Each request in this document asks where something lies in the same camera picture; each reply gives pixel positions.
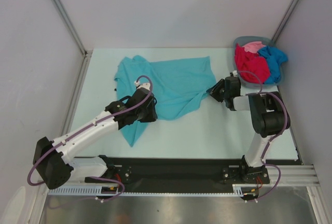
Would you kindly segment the right aluminium corner post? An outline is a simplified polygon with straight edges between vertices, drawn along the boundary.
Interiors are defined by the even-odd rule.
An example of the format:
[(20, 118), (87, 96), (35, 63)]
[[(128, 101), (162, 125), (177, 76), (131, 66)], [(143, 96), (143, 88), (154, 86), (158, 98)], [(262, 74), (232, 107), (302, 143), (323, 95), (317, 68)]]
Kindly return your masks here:
[(286, 25), (288, 24), (289, 20), (291, 19), (293, 13), (295, 12), (296, 7), (300, 3), (301, 0), (291, 0), (286, 12), (284, 13), (280, 24), (278, 25), (276, 31), (274, 32), (272, 36), (272, 41), (276, 43), (280, 36), (282, 35), (282, 32), (284, 31)]

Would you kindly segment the teal t-shirt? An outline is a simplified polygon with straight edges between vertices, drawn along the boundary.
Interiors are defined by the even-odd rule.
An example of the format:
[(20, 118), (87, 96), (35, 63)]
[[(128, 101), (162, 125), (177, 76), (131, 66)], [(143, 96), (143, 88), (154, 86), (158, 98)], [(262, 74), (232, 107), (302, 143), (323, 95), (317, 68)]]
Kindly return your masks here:
[(149, 62), (136, 55), (125, 57), (118, 65), (114, 80), (117, 99), (132, 95), (134, 82), (148, 76), (157, 100), (158, 120), (173, 121), (200, 108), (207, 90), (215, 85), (210, 57)]

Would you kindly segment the aluminium corner post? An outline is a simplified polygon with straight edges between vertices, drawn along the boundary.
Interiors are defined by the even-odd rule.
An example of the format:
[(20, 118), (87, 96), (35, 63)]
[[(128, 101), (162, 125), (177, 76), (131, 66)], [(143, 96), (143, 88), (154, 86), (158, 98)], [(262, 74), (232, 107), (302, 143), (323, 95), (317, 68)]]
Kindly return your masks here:
[(60, 18), (62, 19), (65, 27), (67, 28), (70, 36), (72, 37), (75, 45), (77, 46), (80, 53), (85, 57), (87, 55), (86, 48), (83, 45), (83, 42), (81, 41), (81, 38), (79, 37), (76, 28), (74, 27), (74, 24), (67, 13), (63, 3), (61, 0), (51, 0), (55, 9), (57, 10)]
[(276, 43), (280, 36), (282, 35), (282, 32), (284, 31), (286, 25), (288, 24), (289, 20), (291, 19), (293, 13), (295, 12), (296, 7), (300, 3), (301, 0), (291, 0), (286, 12), (284, 13), (280, 24), (278, 25), (276, 31), (274, 32), (272, 36), (272, 41)]

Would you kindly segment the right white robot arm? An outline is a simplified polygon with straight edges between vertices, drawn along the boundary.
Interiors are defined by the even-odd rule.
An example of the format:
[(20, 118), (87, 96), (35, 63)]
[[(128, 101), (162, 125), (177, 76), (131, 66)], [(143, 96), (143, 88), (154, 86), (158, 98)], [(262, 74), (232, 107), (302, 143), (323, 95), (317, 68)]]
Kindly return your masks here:
[(222, 172), (225, 184), (269, 183), (266, 156), (271, 143), (290, 127), (288, 112), (278, 92), (256, 92), (241, 95), (238, 77), (228, 76), (207, 89), (207, 94), (231, 111), (249, 111), (254, 136), (237, 167)]

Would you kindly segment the pink t-shirt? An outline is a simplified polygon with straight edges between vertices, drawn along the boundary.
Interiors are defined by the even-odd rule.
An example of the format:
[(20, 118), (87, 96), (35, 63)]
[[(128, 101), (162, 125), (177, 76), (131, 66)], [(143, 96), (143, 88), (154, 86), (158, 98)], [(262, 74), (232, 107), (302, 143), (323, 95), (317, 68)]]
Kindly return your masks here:
[(242, 46), (245, 52), (258, 53), (258, 51), (265, 47), (261, 41), (253, 41)]

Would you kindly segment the blue t-shirt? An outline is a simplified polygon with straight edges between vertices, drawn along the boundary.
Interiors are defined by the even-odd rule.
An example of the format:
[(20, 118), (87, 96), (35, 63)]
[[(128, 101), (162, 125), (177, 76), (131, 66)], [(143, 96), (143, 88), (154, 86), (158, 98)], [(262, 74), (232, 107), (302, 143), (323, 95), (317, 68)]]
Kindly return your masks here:
[(287, 55), (276, 47), (265, 46), (258, 50), (258, 54), (267, 61), (270, 76), (264, 82), (266, 85), (279, 83), (282, 79), (281, 65), (288, 61)]

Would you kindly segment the left aluminium corner post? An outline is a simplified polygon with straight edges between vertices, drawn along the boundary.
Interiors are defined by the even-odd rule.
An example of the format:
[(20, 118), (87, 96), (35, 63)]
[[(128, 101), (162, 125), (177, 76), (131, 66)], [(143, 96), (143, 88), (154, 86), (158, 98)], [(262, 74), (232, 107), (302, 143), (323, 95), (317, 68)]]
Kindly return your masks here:
[(61, 0), (51, 0), (55, 9), (57, 10), (60, 18), (62, 19), (65, 27), (67, 28), (70, 36), (72, 37), (75, 45), (77, 46), (80, 53), (85, 57), (87, 55), (86, 48), (83, 45), (83, 42), (81, 41), (81, 38), (79, 37), (76, 28), (74, 27), (74, 24), (67, 13), (63, 3)]

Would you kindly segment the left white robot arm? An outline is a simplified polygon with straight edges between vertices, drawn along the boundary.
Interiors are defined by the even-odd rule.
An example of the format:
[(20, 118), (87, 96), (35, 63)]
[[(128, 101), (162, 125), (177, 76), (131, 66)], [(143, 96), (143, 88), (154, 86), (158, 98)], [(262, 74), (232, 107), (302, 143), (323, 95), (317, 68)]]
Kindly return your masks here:
[(138, 85), (132, 96), (125, 96), (107, 105), (98, 116), (75, 131), (49, 140), (41, 138), (35, 148), (32, 171), (37, 171), (48, 189), (57, 189), (79, 173), (75, 156), (104, 135), (117, 132), (135, 122), (157, 120), (150, 83)]

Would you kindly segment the red t-shirt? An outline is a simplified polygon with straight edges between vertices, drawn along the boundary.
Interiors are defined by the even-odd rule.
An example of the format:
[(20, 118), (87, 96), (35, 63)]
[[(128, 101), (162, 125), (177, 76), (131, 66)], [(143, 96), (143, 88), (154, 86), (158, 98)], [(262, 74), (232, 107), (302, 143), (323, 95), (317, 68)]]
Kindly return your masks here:
[(250, 83), (264, 83), (270, 76), (267, 61), (257, 53), (245, 52), (236, 44), (234, 61), (241, 77)]

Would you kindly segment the grey plastic basket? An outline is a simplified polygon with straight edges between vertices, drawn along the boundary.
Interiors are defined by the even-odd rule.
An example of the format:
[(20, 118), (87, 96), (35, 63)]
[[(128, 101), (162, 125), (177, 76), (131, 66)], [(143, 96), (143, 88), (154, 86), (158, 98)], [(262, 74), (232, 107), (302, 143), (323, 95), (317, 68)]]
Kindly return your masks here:
[(233, 41), (234, 67), (248, 88), (258, 88), (260, 82), (264, 87), (280, 85), (287, 61), (287, 55), (266, 37), (240, 36)]

